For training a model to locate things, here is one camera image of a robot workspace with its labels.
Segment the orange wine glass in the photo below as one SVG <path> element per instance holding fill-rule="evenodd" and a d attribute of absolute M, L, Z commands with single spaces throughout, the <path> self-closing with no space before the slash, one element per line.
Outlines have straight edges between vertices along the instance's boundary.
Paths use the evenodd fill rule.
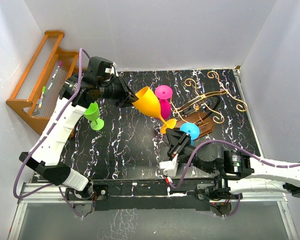
<path fill-rule="evenodd" d="M 166 121 L 162 117 L 159 99 L 148 86 L 143 87 L 135 95 L 138 100 L 132 104 L 136 109 L 138 109 L 145 116 L 157 118 L 162 121 L 163 125 L 160 128 L 161 134 L 166 134 L 167 129 L 173 129 L 176 126 L 177 120 L 175 118 Z"/>

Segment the green wine glass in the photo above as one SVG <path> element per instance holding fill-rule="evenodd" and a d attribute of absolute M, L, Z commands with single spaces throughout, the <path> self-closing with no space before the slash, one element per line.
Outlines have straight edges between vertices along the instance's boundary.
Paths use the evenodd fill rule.
<path fill-rule="evenodd" d="M 100 118 L 100 110 L 96 102 L 91 103 L 83 115 L 90 121 L 90 127 L 94 131 L 99 131 L 104 127 L 105 122 Z"/>

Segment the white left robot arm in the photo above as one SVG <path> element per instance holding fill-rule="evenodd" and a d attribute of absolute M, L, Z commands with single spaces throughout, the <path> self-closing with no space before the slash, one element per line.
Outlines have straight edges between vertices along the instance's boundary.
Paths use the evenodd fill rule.
<path fill-rule="evenodd" d="M 112 100 L 118 108 L 131 107 L 138 100 L 116 71 L 114 62 L 91 57 L 87 69 L 76 72 L 63 84 L 55 109 L 36 145 L 22 152 L 19 160 L 50 184 L 75 190 L 83 200 L 93 195 L 93 182 L 61 162 L 63 148 L 78 120 L 98 99 Z"/>

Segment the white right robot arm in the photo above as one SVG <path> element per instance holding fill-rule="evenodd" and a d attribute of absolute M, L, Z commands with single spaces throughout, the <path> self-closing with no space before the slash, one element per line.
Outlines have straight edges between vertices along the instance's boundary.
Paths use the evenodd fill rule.
<path fill-rule="evenodd" d="M 256 156 L 224 140 L 207 140 L 191 145 L 188 133 L 167 129 L 169 161 L 160 169 L 171 189 L 179 190 L 190 166 L 214 174 L 213 184 L 197 184 L 198 197 L 222 200 L 242 193 L 270 192 L 300 198 L 300 162 L 288 163 Z"/>

